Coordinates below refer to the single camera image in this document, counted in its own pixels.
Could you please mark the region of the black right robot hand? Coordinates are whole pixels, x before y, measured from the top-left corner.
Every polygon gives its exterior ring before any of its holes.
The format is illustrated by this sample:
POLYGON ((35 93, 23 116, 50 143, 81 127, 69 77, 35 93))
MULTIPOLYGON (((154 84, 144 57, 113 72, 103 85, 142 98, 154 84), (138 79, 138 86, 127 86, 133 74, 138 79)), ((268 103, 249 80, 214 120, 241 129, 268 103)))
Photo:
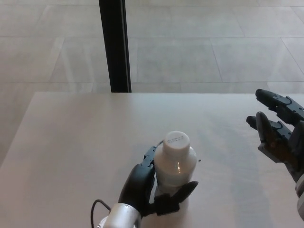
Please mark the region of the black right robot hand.
POLYGON ((264 89, 256 90, 257 101, 280 118, 274 122, 261 111, 246 122, 258 131, 258 150, 275 163, 283 163, 297 182, 304 173, 304 108, 292 98, 264 89))

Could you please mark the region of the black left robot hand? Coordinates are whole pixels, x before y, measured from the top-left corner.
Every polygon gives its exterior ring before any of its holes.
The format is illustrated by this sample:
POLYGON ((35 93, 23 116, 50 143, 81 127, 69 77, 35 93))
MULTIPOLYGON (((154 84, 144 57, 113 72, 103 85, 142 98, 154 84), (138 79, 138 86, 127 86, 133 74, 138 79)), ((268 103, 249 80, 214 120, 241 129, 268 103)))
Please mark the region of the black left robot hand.
POLYGON ((178 212, 182 203, 194 191, 198 185, 197 181, 184 184, 173 196, 168 193, 154 197, 154 202, 149 203, 154 185, 154 155, 157 146, 151 147, 144 155, 143 161, 134 166, 121 191, 118 202, 135 208, 141 215, 146 217, 150 214, 162 216, 178 212))

